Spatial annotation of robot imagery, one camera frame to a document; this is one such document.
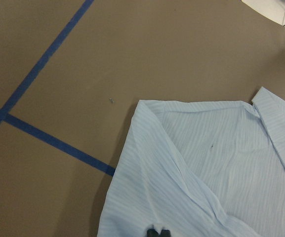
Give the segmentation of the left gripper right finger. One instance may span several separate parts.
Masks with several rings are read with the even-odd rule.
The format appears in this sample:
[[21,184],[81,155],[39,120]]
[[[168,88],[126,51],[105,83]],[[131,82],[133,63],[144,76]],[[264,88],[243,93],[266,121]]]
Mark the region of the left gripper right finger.
[[171,231],[167,225],[161,224],[160,237],[171,237]]

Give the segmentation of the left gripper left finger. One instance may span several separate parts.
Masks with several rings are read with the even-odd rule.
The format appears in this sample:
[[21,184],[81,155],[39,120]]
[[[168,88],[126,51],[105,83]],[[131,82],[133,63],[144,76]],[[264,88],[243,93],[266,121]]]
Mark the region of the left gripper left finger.
[[147,228],[146,237],[159,237],[159,233],[155,229],[154,225],[151,225]]

